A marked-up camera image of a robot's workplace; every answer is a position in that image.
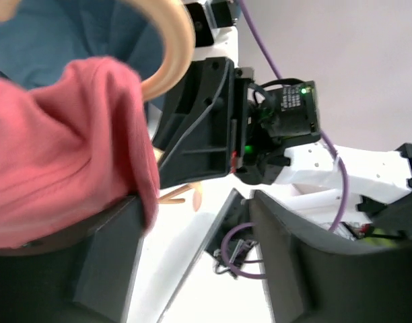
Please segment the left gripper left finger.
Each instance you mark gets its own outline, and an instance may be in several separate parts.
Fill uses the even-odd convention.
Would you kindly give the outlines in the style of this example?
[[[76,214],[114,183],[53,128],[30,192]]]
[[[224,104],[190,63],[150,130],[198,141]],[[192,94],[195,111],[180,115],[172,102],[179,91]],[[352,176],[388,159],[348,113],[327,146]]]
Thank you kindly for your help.
[[[125,322],[143,235],[127,196],[17,249],[0,249],[0,322]]]

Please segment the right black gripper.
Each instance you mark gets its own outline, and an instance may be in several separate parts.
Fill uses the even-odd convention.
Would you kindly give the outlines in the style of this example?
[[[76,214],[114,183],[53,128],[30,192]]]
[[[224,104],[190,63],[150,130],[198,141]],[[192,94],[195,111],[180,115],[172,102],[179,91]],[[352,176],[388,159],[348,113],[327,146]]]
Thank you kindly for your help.
[[[153,138],[163,151],[160,185],[221,178],[242,167],[254,69],[234,67],[229,58],[191,63],[166,94]]]

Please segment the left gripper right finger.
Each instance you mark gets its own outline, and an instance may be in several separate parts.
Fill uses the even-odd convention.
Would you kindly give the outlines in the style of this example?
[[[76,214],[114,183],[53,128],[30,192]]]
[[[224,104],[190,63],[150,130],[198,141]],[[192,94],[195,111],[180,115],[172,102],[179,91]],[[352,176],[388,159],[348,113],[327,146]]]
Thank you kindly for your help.
[[[276,322],[412,322],[412,242],[354,242],[266,193],[250,200]]]

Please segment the beige wooden hanger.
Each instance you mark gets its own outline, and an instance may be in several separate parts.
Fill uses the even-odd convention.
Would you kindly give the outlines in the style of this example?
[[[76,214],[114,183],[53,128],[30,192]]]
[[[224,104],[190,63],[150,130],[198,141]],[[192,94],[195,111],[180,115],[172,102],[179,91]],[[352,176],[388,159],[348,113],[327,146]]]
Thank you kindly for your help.
[[[145,100],[156,98],[175,86],[187,72],[195,49],[195,31],[191,17],[182,1],[123,1],[138,9],[153,22],[164,43],[164,56],[160,68],[141,88]],[[13,17],[20,1],[0,1],[0,22]],[[189,190],[193,193],[193,209],[198,211],[203,198],[201,182],[185,184],[182,188],[159,198],[160,204],[181,204],[184,199],[176,197]]]

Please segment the red t shirt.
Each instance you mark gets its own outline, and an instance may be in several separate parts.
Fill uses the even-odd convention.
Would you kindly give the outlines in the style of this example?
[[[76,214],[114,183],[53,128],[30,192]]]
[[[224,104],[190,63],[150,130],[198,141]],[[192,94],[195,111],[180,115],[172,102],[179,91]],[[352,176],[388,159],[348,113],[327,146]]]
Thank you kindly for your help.
[[[130,192],[155,221],[160,179],[141,81],[109,57],[70,62],[54,85],[0,78],[0,249],[103,211]]]

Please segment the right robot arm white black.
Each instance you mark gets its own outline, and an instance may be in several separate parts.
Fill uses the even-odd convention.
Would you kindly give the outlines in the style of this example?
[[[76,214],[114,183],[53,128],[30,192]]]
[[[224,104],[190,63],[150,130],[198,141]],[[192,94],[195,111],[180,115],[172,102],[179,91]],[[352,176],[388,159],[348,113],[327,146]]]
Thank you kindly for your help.
[[[258,85],[225,57],[193,62],[166,96],[153,137],[163,188],[235,175],[248,185],[337,190],[372,229],[412,238],[412,144],[388,152],[336,146],[321,131],[313,81]]]

